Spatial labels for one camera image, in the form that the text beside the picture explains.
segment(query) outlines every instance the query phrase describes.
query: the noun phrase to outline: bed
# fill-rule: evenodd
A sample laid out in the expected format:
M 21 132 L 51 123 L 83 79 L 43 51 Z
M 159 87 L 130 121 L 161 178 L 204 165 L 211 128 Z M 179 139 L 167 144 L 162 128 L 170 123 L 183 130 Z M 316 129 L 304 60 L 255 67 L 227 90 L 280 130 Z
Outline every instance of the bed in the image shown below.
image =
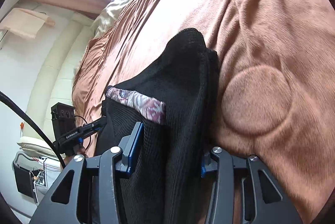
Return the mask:
M 112 22 L 90 40 L 75 76 L 77 114 L 98 119 L 106 85 L 136 76 L 177 32 L 194 27 L 220 60 L 213 144 L 259 155 L 304 223 L 328 199 L 332 206 L 335 12 L 328 0 L 132 0 Z
M 87 15 L 96 13 L 103 2 L 95 7 L 85 7 L 88 0 L 71 0 L 66 3 L 64 0 L 32 1 L 49 3 L 79 12 L 85 9 L 86 14 L 73 13 L 68 26 L 54 42 L 46 57 L 29 98 L 27 115 L 53 142 L 55 137 L 51 122 L 51 106 L 57 102 L 73 105 L 71 93 L 73 81 L 89 40 L 99 38 L 113 27 L 121 11 L 131 0 L 111 0 L 94 21 Z M 22 136 L 17 143 L 26 152 L 55 157 L 54 152 L 29 125 L 24 126 Z

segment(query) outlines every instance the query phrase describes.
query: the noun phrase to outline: floral patterned fabric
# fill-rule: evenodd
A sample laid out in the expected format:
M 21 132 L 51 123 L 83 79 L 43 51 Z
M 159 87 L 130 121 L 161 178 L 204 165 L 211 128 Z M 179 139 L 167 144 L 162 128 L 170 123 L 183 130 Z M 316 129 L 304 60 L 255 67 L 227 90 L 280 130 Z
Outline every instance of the floral patterned fabric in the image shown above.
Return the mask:
M 144 118 L 152 122 L 160 125 L 165 124 L 166 106 L 164 102 L 158 99 L 148 97 L 136 91 L 121 90 L 112 86 L 107 88 L 105 96 L 122 105 L 135 109 Z

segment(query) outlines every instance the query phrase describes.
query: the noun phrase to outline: wire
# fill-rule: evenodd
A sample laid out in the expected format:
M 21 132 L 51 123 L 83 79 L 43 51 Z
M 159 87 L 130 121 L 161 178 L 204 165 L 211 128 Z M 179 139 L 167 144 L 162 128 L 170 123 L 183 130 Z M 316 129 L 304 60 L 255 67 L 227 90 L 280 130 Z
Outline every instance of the wire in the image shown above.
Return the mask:
M 7 97 L 3 92 L 0 91 L 0 101 L 4 103 L 7 107 L 9 107 L 12 111 L 14 111 L 19 117 L 21 117 L 24 121 L 28 123 L 29 126 L 31 126 L 39 136 L 48 144 L 48 146 L 52 149 L 52 151 L 56 154 L 59 162 L 61 163 L 62 167 L 65 168 L 65 163 L 61 155 L 56 150 L 55 146 L 52 144 L 52 142 L 46 137 L 46 135 L 43 133 L 43 131 L 35 124 L 34 121 L 31 120 L 31 118 L 25 114 L 24 111 L 22 111 L 9 97 Z
M 35 197 L 36 197 L 36 206 L 38 206 L 40 203 L 39 203 L 39 198 L 37 196 L 37 190 L 36 190 L 36 181 L 34 180 L 34 190 L 35 190 Z
M 5 32 L 4 36 L 2 36 L 2 38 L 1 38 L 1 40 L 0 40 L 0 43 L 1 43 L 2 39 L 6 36 L 7 32 L 8 32 L 8 31 Z
M 18 153 L 17 154 L 17 157 L 16 157 L 16 160 L 15 160 L 15 163 L 17 164 L 17 161 L 19 160 L 19 156 L 23 156 L 24 158 L 26 158 L 27 160 L 29 161 L 35 161 L 34 159 L 30 159 L 28 158 L 26 155 L 24 155 L 23 153 Z
M 88 147 L 89 147 L 90 144 L 91 144 L 91 136 L 89 137 L 89 143 L 88 143 L 87 147 L 85 148 L 85 150 L 88 149 Z
M 36 170 L 39 170 L 39 171 L 44 171 L 43 168 L 37 168 L 36 166 L 34 166 L 34 167 L 32 168 L 33 171 L 35 171 L 34 168 L 36 168 Z
M 47 158 L 45 158 L 44 161 L 43 161 L 43 168 L 45 167 L 45 169 L 46 169 L 46 163 L 45 163 L 46 159 Z M 46 177 L 45 176 L 46 176 L 46 172 L 43 172 L 43 181 L 44 181 L 44 185 L 46 186 Z
M 88 124 L 84 117 L 82 117 L 80 115 L 75 115 L 74 117 L 80 117 L 81 119 L 83 119 L 85 121 L 86 124 Z
M 82 117 L 80 115 L 75 115 L 74 117 L 80 117 L 81 119 L 83 119 L 85 121 L 86 124 L 88 124 L 87 121 L 86 121 L 86 119 L 84 117 Z M 88 147 L 89 147 L 90 144 L 91 144 L 91 136 L 89 137 L 89 143 L 88 143 L 87 147 L 85 148 L 85 150 L 88 149 Z

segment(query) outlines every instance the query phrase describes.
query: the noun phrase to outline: pink comforter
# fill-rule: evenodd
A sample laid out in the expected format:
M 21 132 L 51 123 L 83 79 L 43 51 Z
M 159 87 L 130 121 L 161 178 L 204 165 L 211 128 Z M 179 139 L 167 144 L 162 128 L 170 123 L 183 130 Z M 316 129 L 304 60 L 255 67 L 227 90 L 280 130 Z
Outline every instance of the pink comforter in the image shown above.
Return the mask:
M 133 0 L 89 43 L 73 86 L 77 114 L 99 118 L 105 86 L 139 74 L 188 27 L 220 60 L 213 144 L 259 155 L 310 223 L 335 186 L 335 12 L 328 0 Z

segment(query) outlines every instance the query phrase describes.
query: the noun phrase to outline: circular indentation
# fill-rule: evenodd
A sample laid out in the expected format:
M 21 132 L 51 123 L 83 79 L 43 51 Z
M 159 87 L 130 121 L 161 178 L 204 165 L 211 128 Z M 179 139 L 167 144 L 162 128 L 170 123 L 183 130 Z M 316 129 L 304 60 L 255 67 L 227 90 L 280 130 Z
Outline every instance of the circular indentation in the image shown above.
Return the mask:
M 82 156 L 82 155 L 76 155 L 76 156 L 73 157 L 73 160 L 75 162 L 80 162 L 83 159 L 84 159 L 84 156 Z
M 222 148 L 220 148 L 220 147 L 213 147 L 213 152 L 214 153 L 221 153 L 222 152 Z
M 111 148 L 112 153 L 119 153 L 120 151 L 121 151 L 121 148 L 119 148 L 119 147 L 112 147 Z
M 225 122 L 240 134 L 258 135 L 277 127 L 287 116 L 291 91 L 284 75 L 269 66 L 240 72 L 222 99 Z

